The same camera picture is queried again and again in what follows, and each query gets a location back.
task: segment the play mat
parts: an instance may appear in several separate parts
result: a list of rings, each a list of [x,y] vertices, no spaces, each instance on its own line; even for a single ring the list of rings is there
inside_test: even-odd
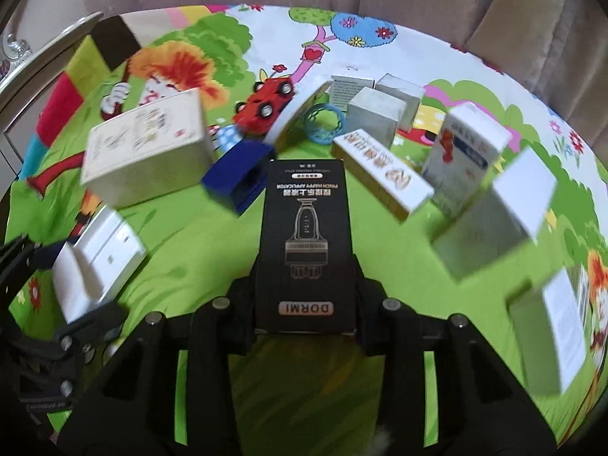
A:
[[[534,397],[563,440],[606,386],[608,173],[567,123],[511,78],[414,30],[351,14],[261,5],[152,10],[100,22],[41,115],[21,179],[11,187],[7,239],[28,233],[48,244],[82,231],[100,203],[80,186],[82,153],[90,128],[105,118],[198,87],[208,124],[230,128],[235,104],[247,99],[255,82],[291,75],[297,88],[345,67],[375,79],[390,72],[424,86],[414,128],[397,133],[392,147],[412,166],[421,166],[446,111],[472,101],[513,133],[492,176],[531,146],[557,178],[537,245],[523,245],[460,285],[430,247],[446,223],[433,204],[399,224],[350,174],[347,184],[353,246],[366,276],[419,313],[468,315],[522,382],[505,302],[526,282],[543,283],[563,265],[585,266],[591,287],[587,359],[563,396]],[[304,141],[282,157],[329,157],[329,148]],[[260,196],[236,217],[201,187],[191,187],[122,210],[149,253],[119,299],[130,311],[122,337],[148,311],[192,312],[248,274],[262,208]],[[63,323],[51,273],[36,272],[11,311],[27,333],[50,337]],[[373,432],[383,360],[364,358],[352,339],[264,337],[246,358],[231,358],[230,368],[246,455],[289,448],[292,455],[350,456]],[[426,368],[426,441],[433,443],[438,427],[431,356]],[[185,358],[176,388],[176,440],[185,442]],[[58,428],[67,415],[51,419]]]

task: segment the blue ring toy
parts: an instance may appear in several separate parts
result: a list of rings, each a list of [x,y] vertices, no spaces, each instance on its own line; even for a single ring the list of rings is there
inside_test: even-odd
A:
[[[320,127],[315,121],[317,115],[321,111],[331,111],[337,116],[338,125],[333,130],[326,130]],[[341,109],[329,103],[320,103],[312,106],[303,115],[304,117],[304,132],[306,136],[322,146],[328,146],[334,137],[340,135],[346,128],[346,116],[342,113]]]

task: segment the white box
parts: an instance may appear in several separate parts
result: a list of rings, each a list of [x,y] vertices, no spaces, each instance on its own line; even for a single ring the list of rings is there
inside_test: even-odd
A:
[[[214,162],[198,89],[91,129],[80,183],[122,208],[199,183]]]
[[[575,291],[578,315],[584,329],[587,323],[587,309],[589,307],[589,294],[591,293],[589,275],[585,266],[578,264],[568,269],[568,277]]]
[[[363,129],[382,145],[390,147],[405,106],[404,101],[364,87],[348,103],[346,131]]]
[[[114,300],[145,256],[133,228],[112,208],[101,208],[53,264],[55,296],[66,322]]]
[[[564,394],[587,355],[583,326],[566,269],[509,306],[532,394]]]
[[[434,202],[446,215],[460,213],[511,137],[473,103],[449,111],[422,168],[435,188]]]
[[[557,180],[527,147],[433,243],[455,280],[535,240]]]
[[[376,82],[375,89],[401,101],[405,101],[406,106],[405,112],[401,117],[401,128],[409,132],[418,112],[420,101],[422,101],[422,97],[424,96],[424,88],[387,73]]]
[[[329,102],[336,108],[346,111],[348,102],[364,87],[374,87],[374,79],[358,74],[357,70],[345,71],[343,74],[333,74],[333,82],[329,88]]]
[[[336,137],[331,152],[399,220],[433,195],[433,187],[364,130]]]

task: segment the cardboard box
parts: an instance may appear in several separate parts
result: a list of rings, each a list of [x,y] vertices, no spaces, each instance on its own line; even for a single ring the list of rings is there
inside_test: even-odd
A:
[[[214,162],[198,89],[91,129],[80,183],[115,208],[199,183]]]
[[[336,137],[331,153],[401,221],[433,196],[433,187],[363,130]]]
[[[146,257],[137,234],[105,205],[53,264],[55,297],[66,323],[114,300]]]
[[[564,394],[587,355],[575,292],[566,269],[509,306],[533,394]]]
[[[270,162],[256,269],[259,332],[355,330],[355,268],[341,161]]]
[[[578,309],[579,319],[583,329],[587,323],[587,311],[589,309],[589,294],[591,293],[589,285],[589,275],[585,266],[579,264],[568,269],[568,277],[572,288],[575,291],[576,308]]]
[[[449,111],[422,168],[435,189],[434,202],[446,215],[463,210],[511,137],[473,103]]]
[[[405,102],[406,106],[401,117],[400,127],[409,132],[418,112],[420,101],[424,96],[424,88],[387,73],[376,82],[375,89]]]
[[[348,102],[364,87],[374,87],[374,79],[357,70],[347,70],[342,74],[331,76],[333,82],[329,88],[329,102],[342,111],[346,111]]]
[[[455,280],[535,240],[557,181],[527,147],[433,243]]]
[[[363,129],[390,148],[406,106],[404,101],[393,96],[364,87],[348,103],[346,130]]]

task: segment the curtain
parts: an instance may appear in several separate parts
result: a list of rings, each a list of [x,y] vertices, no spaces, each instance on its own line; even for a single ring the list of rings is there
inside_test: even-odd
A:
[[[608,18],[596,0],[84,0],[107,15],[203,3],[316,6],[405,25],[509,74],[608,162]]]

